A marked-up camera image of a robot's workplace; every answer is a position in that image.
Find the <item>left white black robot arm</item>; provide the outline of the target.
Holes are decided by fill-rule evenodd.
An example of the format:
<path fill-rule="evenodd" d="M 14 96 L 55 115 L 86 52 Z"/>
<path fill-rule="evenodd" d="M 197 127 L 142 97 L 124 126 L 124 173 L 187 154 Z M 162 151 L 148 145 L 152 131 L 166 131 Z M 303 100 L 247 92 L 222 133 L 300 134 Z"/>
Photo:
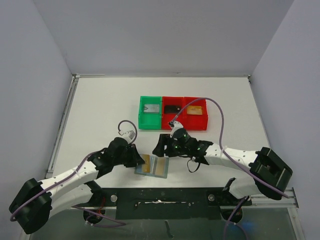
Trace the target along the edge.
<path fill-rule="evenodd" d="M 9 206 L 11 222 L 18 222 L 26 234 L 39 230 L 54 213 L 54 203 L 76 188 L 84 193 L 84 200 L 95 206 L 102 193 L 91 188 L 93 182 L 110 173 L 115 166 L 135 168 L 145 163 L 136 145 L 116 137 L 108 147 L 89 153 L 74 168 L 59 175 L 37 181 L 27 180 Z"/>

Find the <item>green card holder wallet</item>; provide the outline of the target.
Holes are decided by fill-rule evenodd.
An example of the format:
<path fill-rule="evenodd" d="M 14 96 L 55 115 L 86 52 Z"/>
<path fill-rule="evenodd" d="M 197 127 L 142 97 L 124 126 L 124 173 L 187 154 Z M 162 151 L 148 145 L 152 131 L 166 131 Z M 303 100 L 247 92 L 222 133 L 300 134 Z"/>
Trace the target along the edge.
<path fill-rule="evenodd" d="M 160 159 L 160 158 L 166 159 L 166 168 L 165 168 L 164 177 L 156 176 L 156 175 L 153 174 L 154 162 L 155 162 L 156 159 Z M 166 179 L 168 177 L 168 170 L 169 170 L 169 158 L 168 157 L 158 157 L 158 156 L 150 155 L 150 173 L 143 173 L 142 172 L 142 165 L 138 165 L 135 168 L 134 173 L 136 175 L 142 175 L 142 176 Z"/>

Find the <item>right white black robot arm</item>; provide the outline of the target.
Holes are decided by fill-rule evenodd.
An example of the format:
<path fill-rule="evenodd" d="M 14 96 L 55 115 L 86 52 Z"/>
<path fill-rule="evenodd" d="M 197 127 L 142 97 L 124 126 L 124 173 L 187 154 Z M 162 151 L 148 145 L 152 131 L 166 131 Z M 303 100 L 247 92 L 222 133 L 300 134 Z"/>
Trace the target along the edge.
<path fill-rule="evenodd" d="M 256 194 L 279 201 L 286 196 L 285 190 L 293 175 L 288 164 L 269 147 L 256 151 L 227 148 L 197 140 L 184 128 L 160 134 L 152 153 L 158 157 L 187 157 L 198 164 L 242 170 L 247 175 L 231 178 L 222 192 L 223 200 L 230 205 Z"/>

